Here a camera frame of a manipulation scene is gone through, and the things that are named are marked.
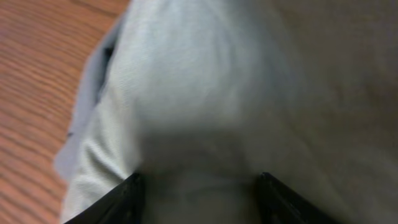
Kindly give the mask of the khaki green shorts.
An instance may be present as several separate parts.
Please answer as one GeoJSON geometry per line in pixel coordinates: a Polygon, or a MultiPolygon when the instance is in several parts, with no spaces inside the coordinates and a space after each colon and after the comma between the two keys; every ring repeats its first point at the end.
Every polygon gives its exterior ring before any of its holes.
{"type": "Polygon", "coordinates": [[[343,223],[396,223],[397,2],[133,1],[55,165],[61,222],[138,171],[145,223],[257,223],[261,172],[343,223]]]}

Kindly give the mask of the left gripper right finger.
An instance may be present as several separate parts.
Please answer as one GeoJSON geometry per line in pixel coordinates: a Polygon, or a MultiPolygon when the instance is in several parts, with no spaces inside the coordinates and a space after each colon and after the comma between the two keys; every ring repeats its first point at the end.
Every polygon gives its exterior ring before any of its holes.
{"type": "Polygon", "coordinates": [[[262,224],[340,224],[268,172],[257,177],[255,198],[262,224]]]}

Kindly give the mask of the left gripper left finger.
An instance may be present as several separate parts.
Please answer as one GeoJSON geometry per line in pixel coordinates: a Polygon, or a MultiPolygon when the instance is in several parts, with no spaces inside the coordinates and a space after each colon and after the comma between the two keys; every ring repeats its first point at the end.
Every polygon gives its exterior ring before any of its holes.
{"type": "Polygon", "coordinates": [[[133,173],[65,224],[141,224],[144,207],[145,180],[133,173]]]}

